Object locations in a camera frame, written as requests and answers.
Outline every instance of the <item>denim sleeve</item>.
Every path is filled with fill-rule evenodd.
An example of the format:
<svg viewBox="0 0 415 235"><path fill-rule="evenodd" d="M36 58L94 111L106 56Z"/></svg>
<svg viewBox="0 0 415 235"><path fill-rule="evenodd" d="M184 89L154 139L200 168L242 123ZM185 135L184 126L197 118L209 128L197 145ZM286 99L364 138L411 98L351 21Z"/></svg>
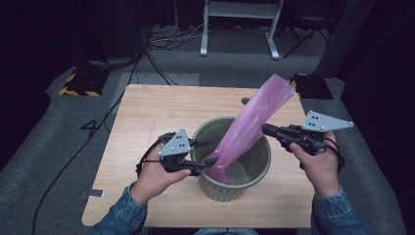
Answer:
<svg viewBox="0 0 415 235"><path fill-rule="evenodd" d="M367 234L343 189L327 198L314 197L311 234Z"/></svg>
<svg viewBox="0 0 415 235"><path fill-rule="evenodd" d="M89 234L133 234L138 229L145 220L147 207L141 206L132 199L130 194L132 185L125 188L116 204L110 207L103 219L91 228Z"/></svg>

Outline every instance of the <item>table top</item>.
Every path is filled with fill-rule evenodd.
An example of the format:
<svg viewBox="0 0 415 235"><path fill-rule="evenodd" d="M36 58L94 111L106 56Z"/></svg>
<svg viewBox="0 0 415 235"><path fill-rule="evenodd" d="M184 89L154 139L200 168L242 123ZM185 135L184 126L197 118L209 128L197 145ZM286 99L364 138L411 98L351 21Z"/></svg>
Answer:
<svg viewBox="0 0 415 235"><path fill-rule="evenodd" d="M108 212L123 189L136 180L135 166L157 138L186 128L191 138L209 119L236 117L241 99L257 89L200 86L128 85L102 158L82 222L91 226ZM300 99L293 96L268 123L302 124ZM197 177L171 185L149 202L145 226L301 228L310 226L311 184L299 161L279 142L267 137L272 161L265 177L237 200L220 203L204 194Z"/></svg>

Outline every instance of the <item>pink plastic bag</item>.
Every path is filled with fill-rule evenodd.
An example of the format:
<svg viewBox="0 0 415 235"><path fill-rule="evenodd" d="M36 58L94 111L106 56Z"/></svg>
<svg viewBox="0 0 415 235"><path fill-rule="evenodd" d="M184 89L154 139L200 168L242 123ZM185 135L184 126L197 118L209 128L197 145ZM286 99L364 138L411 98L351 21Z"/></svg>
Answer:
<svg viewBox="0 0 415 235"><path fill-rule="evenodd" d="M205 173L217 182L233 184L226 168L262 136L261 127L295 93L289 82L277 74L265 81L232 122L215 151L206 157L219 159L214 166L205 168Z"/></svg>

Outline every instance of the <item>plastic bucket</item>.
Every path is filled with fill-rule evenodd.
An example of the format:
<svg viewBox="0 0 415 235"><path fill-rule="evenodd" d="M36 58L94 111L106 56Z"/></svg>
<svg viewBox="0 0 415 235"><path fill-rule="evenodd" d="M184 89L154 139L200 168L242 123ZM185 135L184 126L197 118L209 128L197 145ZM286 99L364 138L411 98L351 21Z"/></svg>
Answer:
<svg viewBox="0 0 415 235"><path fill-rule="evenodd" d="M193 148L190 152L193 161L201 161L211 154L226 134L234 117L218 117L201 125L193 139L210 141L208 146ZM239 198L246 189L259 182L266 174L271 164L271 149L265 136L227 168L227 174L235 182L234 185L217 182L204 172L199 177L204 193L218 202L231 202Z"/></svg>

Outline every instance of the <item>metal shelf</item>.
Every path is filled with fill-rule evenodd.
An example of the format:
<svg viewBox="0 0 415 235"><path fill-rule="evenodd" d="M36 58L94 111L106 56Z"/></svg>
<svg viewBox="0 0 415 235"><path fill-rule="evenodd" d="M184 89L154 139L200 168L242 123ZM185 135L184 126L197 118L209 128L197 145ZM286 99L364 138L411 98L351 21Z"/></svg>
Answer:
<svg viewBox="0 0 415 235"><path fill-rule="evenodd" d="M215 2L205 0L204 11L204 34L202 36L201 56L208 54L208 17L233 17L233 18L254 18L271 19L271 31L265 32L271 56L274 60L280 58L275 46L273 36L284 0L278 0L277 4L256 4L239 2Z"/></svg>

